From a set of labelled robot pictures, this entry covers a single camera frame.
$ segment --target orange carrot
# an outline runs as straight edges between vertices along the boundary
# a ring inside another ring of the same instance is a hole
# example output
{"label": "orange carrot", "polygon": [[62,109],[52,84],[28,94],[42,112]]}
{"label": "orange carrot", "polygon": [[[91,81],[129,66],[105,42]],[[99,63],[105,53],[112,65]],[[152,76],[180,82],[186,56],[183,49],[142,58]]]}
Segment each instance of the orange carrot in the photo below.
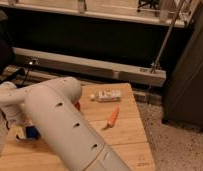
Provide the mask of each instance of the orange carrot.
{"label": "orange carrot", "polygon": [[113,127],[116,123],[116,119],[118,117],[119,114],[119,107],[117,107],[110,115],[110,117],[107,120],[107,125],[109,127]]}

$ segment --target black panel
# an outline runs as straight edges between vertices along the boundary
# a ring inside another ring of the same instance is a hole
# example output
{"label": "black panel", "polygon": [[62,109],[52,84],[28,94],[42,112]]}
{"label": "black panel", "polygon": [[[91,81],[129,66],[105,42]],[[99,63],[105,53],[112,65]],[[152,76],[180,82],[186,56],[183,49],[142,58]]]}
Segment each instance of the black panel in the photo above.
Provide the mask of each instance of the black panel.
{"label": "black panel", "polygon": [[[14,46],[149,67],[167,27],[3,8]],[[192,28],[175,28],[161,65],[171,73]]]}

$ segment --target cable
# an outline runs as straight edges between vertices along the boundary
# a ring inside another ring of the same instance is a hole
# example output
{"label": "cable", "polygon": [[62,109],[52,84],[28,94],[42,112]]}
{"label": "cable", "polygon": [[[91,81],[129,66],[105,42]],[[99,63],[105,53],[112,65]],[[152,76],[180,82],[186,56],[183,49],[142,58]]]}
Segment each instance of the cable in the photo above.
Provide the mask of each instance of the cable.
{"label": "cable", "polygon": [[37,60],[33,60],[33,61],[30,61],[30,62],[28,63],[27,72],[26,72],[26,74],[25,74],[24,80],[22,81],[22,86],[24,86],[24,85],[25,85],[25,82],[27,81],[29,72],[31,71],[31,66],[34,66],[36,63],[37,63]]}

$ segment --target metal pole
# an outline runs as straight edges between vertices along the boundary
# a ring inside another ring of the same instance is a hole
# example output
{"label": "metal pole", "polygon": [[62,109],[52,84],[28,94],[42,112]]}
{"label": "metal pole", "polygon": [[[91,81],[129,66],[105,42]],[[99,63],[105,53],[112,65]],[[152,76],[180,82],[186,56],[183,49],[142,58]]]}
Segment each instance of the metal pole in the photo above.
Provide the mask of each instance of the metal pole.
{"label": "metal pole", "polygon": [[168,42],[168,40],[169,40],[170,34],[171,34],[171,32],[172,32],[172,28],[173,28],[174,25],[175,25],[175,22],[176,22],[176,20],[177,20],[177,18],[178,18],[178,15],[179,15],[179,13],[180,13],[180,11],[181,11],[181,8],[182,8],[184,2],[185,2],[185,0],[180,0],[180,1],[179,1],[178,7],[176,8],[176,12],[175,12],[175,14],[173,15],[173,19],[172,19],[172,22],[171,22],[171,24],[170,24],[170,27],[169,27],[169,29],[168,29],[168,31],[167,31],[167,34],[166,34],[166,36],[165,36],[165,38],[164,38],[164,41],[163,41],[163,43],[162,43],[161,49],[160,49],[160,51],[159,51],[159,53],[158,53],[158,56],[156,57],[155,62],[152,64],[152,68],[151,68],[151,71],[150,71],[151,73],[154,73],[155,70],[157,69],[158,65],[159,65],[159,61],[160,61],[160,59],[161,59],[161,56],[162,56],[162,54],[163,54],[163,51],[164,51],[164,49],[165,49],[165,47],[166,47],[166,45],[167,45],[167,42]]}

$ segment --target metal bar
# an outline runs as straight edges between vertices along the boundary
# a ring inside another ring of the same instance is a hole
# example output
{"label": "metal bar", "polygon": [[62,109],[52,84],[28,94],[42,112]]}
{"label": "metal bar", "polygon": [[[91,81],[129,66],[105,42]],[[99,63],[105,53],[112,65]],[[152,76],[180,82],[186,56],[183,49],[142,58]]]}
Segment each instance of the metal bar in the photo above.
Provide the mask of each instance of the metal bar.
{"label": "metal bar", "polygon": [[37,60],[37,64],[44,68],[82,73],[84,75],[111,78],[157,87],[162,87],[166,80],[166,72],[163,70],[157,70],[156,73],[150,73],[150,68],[21,48],[14,48],[14,52],[16,54],[16,62],[20,64],[28,64],[32,60]]}
{"label": "metal bar", "polygon": [[[134,22],[134,23],[153,24],[153,25],[160,25],[160,26],[168,26],[171,23],[171,19],[168,19],[165,23],[163,23],[159,21],[158,17],[142,17],[137,14],[121,15],[121,14],[110,14],[110,13],[104,13],[104,12],[93,12],[93,11],[87,11],[87,10],[84,13],[80,13],[78,12],[78,10],[75,10],[75,9],[37,6],[37,5],[22,4],[22,3],[16,3],[14,5],[10,5],[8,2],[3,2],[3,1],[0,1],[0,6],[16,8],[16,9],[24,9],[24,10],[41,11],[41,12],[52,12],[57,14],[68,14],[68,15],[74,15],[74,16],[101,18],[101,19],[107,19],[107,20],[118,20],[118,21]],[[177,20],[175,26],[183,28],[185,24],[183,21]]]}
{"label": "metal bar", "polygon": [[168,40],[169,40],[169,37],[170,37],[170,35],[171,35],[172,28],[175,26],[175,22],[176,22],[176,20],[177,20],[177,18],[178,18],[178,16],[179,16],[179,13],[180,13],[180,11],[181,11],[181,8],[182,8],[184,2],[185,2],[185,0],[180,0],[180,1],[179,1],[178,7],[176,8],[176,12],[175,12],[175,14],[174,14],[174,16],[173,16],[173,19],[172,19],[172,22],[171,22],[171,24],[170,24],[170,27],[169,27],[169,29],[168,29],[168,31],[167,31],[167,34],[166,34],[166,36],[165,36],[165,38],[164,38],[164,41],[163,41],[163,43],[162,43],[161,49],[160,49],[160,51],[159,51],[159,53],[158,53],[158,56],[157,56],[157,58],[156,58],[154,64],[152,64],[151,73],[154,73],[155,70],[157,69],[158,65],[159,65],[159,61],[160,61],[160,59],[161,59],[161,57],[162,57],[162,54],[163,54],[163,52],[164,52],[164,49],[165,49],[165,47],[166,47],[166,45],[167,45],[167,42],[168,42]]}

